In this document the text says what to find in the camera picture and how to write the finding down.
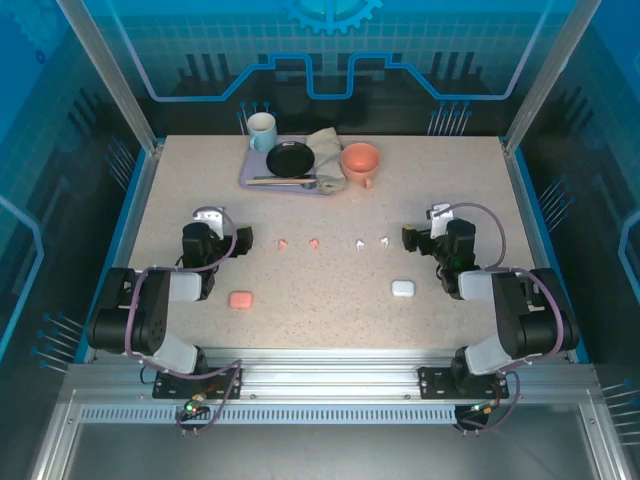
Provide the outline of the black round plate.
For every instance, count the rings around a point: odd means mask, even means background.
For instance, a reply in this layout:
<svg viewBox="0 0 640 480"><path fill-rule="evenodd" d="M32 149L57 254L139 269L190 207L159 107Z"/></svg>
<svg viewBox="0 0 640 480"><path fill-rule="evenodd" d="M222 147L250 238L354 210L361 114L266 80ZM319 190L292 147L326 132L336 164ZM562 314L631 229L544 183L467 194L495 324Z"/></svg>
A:
<svg viewBox="0 0 640 480"><path fill-rule="evenodd" d="M306 175L314 163L313 151L297 141L286 141L276 145L266 157L267 169L279 177Z"/></svg>

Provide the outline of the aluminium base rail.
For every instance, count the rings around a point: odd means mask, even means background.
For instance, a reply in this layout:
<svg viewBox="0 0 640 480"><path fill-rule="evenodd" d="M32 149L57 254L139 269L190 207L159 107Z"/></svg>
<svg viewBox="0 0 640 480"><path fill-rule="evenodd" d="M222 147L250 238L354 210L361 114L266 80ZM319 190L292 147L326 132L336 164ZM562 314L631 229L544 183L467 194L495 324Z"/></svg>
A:
<svg viewBox="0 0 640 480"><path fill-rule="evenodd" d="M245 404L416 404L417 370L446 368L451 349L269 349L208 348L213 366L241 360L241 402ZM65 403L151 402L139 381L140 366L119 355L97 353L89 364L69 367L60 390ZM518 368L522 403L601 403L604 396L594 366L571 355Z"/></svg>

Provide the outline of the grey metal shelf panel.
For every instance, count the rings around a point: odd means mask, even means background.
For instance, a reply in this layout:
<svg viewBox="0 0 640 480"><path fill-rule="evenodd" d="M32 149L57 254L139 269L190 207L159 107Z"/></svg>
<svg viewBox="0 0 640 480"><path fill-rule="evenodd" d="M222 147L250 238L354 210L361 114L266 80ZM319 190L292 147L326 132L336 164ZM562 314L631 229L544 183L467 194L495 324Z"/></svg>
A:
<svg viewBox="0 0 640 480"><path fill-rule="evenodd" d="M596 480L571 414L522 413L500 431L445 426L85 425L65 480Z"/></svg>

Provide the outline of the aluminium frame post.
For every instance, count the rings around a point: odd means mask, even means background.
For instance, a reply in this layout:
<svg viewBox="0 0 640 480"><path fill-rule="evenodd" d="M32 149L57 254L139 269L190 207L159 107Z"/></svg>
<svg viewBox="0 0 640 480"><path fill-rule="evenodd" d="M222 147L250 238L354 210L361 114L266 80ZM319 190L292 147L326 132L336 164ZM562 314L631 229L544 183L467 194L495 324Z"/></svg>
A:
<svg viewBox="0 0 640 480"><path fill-rule="evenodd" d="M153 156L157 150L156 135L83 0L56 0L56 3L141 148Z"/></svg>
<svg viewBox="0 0 640 480"><path fill-rule="evenodd" d="M504 152L512 156L524 139L556 81L566 68L601 0L576 0L555 43L525 96L504 140Z"/></svg>

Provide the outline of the beige folded cloth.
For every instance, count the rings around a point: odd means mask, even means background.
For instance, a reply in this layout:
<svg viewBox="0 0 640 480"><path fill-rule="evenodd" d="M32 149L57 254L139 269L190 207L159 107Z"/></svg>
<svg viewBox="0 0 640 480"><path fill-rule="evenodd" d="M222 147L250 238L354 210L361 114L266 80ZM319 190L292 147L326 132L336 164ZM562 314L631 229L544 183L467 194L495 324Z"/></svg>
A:
<svg viewBox="0 0 640 480"><path fill-rule="evenodd" d="M314 154L319 191L327 195L344 191L347 179L340 164L343 148L336 130L333 127L318 130L305 137L305 144Z"/></svg>

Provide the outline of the lavender plastic tray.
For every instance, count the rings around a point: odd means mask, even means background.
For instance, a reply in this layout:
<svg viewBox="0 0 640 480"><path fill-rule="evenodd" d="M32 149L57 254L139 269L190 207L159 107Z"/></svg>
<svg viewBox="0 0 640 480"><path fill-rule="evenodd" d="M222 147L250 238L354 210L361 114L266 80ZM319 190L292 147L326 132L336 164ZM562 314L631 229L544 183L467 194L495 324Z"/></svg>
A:
<svg viewBox="0 0 640 480"><path fill-rule="evenodd" d="M305 139L302 136L279 136L276 145L286 141L297 141L305 144ZM259 152L250 148L247 150L239 175L239 184L243 188L254 191L323 196L323 193L317 188L317 179L316 184L311 185L311 188L303 188L302 186L246 186L244 183L247 179L256 176L274 176L266 166L267 154L268 153ZM306 175L315 175L314 166Z"/></svg>

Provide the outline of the light blue mug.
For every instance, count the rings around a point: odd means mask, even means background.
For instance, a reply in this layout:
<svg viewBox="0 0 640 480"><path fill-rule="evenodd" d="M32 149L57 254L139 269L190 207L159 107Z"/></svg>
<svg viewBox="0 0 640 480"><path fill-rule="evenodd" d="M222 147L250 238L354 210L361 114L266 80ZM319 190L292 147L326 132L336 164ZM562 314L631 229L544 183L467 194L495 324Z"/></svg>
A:
<svg viewBox="0 0 640 480"><path fill-rule="evenodd" d="M276 119L272 114L254 113L247 119L247 129L250 149L268 153L276 145Z"/></svg>

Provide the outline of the pink ceramic cup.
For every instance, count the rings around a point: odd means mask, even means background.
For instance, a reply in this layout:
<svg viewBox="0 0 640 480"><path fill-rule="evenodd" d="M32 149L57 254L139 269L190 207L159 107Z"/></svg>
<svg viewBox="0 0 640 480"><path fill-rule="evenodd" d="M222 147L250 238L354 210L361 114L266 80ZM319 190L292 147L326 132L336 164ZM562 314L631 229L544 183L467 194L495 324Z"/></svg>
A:
<svg viewBox="0 0 640 480"><path fill-rule="evenodd" d="M381 155L370 144L354 143L343 149L340 162L343 174L348 180L371 189L381 163Z"/></svg>

